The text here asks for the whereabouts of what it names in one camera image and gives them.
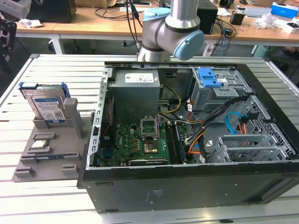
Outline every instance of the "blue hard drive label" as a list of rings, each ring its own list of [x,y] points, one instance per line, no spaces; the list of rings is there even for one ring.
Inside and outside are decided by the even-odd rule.
[[[34,99],[36,107],[45,121],[49,123],[61,123],[65,121],[61,105],[56,98],[38,98]]]

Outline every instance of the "blue latch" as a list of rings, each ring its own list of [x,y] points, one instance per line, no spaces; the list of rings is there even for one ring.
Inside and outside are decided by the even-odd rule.
[[[217,88],[221,87],[221,83],[218,82],[217,76],[210,68],[198,68],[198,77],[201,79],[205,88]]]

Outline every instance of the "wooden desk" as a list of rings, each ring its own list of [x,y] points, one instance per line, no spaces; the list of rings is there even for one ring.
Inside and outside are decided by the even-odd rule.
[[[23,27],[21,23],[16,22],[17,24],[17,33],[35,33],[35,34],[52,34],[54,27],[57,25],[56,22],[43,22],[42,27],[33,27],[28,29]]]
[[[231,8],[235,10],[235,7],[240,5],[240,7],[259,7],[253,6],[248,1],[248,5],[242,5],[237,1]],[[229,17],[221,17],[220,19],[230,24],[230,16]],[[272,29],[257,29],[253,24],[254,18],[244,17],[243,23],[240,26],[233,25],[237,31],[236,36],[231,40],[231,44],[241,44],[241,45],[255,45],[252,54],[255,52],[257,45],[267,45],[267,46],[294,46],[299,47],[299,35],[298,34],[286,34],[282,29],[274,28]],[[231,28],[228,24],[223,24],[224,27]],[[215,36],[218,36],[219,39],[221,37],[221,31],[219,26],[215,26],[213,29],[213,33]],[[213,51],[214,43],[211,42],[206,46],[204,54],[205,56],[210,56]]]
[[[23,27],[19,22],[17,24],[17,37],[31,38],[49,38],[53,41],[53,45],[57,54],[63,54],[64,50],[60,42],[59,35],[53,34],[53,29],[57,25],[56,22],[43,22],[42,27],[28,29]]]
[[[235,5],[243,6],[239,1]],[[106,16],[125,14],[125,12],[114,12],[106,14]],[[230,17],[222,17],[222,19],[229,23]],[[285,34],[278,28],[275,28],[275,30],[258,30],[252,25],[253,20],[252,18],[244,18],[241,26],[234,26],[237,30],[237,35],[231,40],[231,44],[299,47],[298,34]],[[138,39],[142,40],[142,28],[137,22],[136,31]],[[100,18],[89,7],[78,7],[71,23],[44,23],[43,27],[32,29],[23,28],[20,25],[18,26],[17,36],[50,38],[53,40],[55,51],[58,54],[64,53],[61,39],[132,40],[127,20],[111,21]],[[211,55],[211,49],[213,49],[220,37],[221,32],[218,26],[214,27],[211,35],[206,35],[205,56]]]
[[[119,16],[126,15],[125,12],[115,12],[106,14],[105,16]],[[143,14],[140,13],[140,20],[142,21]],[[138,36],[142,36],[142,28],[136,23],[136,31]],[[100,18],[89,7],[78,7],[76,15],[70,24],[57,24],[53,29],[54,34],[60,34],[61,37],[67,35],[100,35],[97,39],[108,40],[132,40],[131,33],[128,27],[128,21],[111,21]],[[219,34],[206,35],[207,39],[217,39]]]

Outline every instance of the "perforated metal panel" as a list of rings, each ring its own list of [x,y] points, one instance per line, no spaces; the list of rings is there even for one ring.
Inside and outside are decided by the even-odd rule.
[[[243,105],[239,106],[240,114],[246,114],[246,113],[257,113],[258,118],[256,120],[250,120],[247,125],[247,134],[265,134],[265,135],[272,135],[277,139],[277,146],[285,146],[285,152],[290,154],[295,154],[294,149],[291,147],[290,143],[287,141],[287,139],[283,136],[283,134],[280,132],[279,128],[276,124],[273,123],[267,123],[271,119],[270,115],[267,113],[265,108],[262,106],[260,101],[257,99],[257,97],[252,96],[249,98],[246,103],[243,103]],[[236,116],[230,116],[229,122],[232,124],[232,127],[235,129],[235,132],[237,134],[241,134],[240,131],[237,130],[237,125],[239,124],[238,117]]]

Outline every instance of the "yellow cable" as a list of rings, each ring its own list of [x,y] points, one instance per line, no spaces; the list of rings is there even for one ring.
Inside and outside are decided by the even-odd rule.
[[[176,112],[180,107],[181,107],[181,104],[182,104],[182,99],[179,97],[179,95],[177,94],[177,92],[175,92],[171,87],[167,86],[167,85],[164,85],[166,86],[167,88],[169,88],[177,97],[178,97],[178,106],[176,109],[174,110],[171,110],[171,111],[164,111],[164,112],[158,112],[158,113],[173,113],[173,112]]]

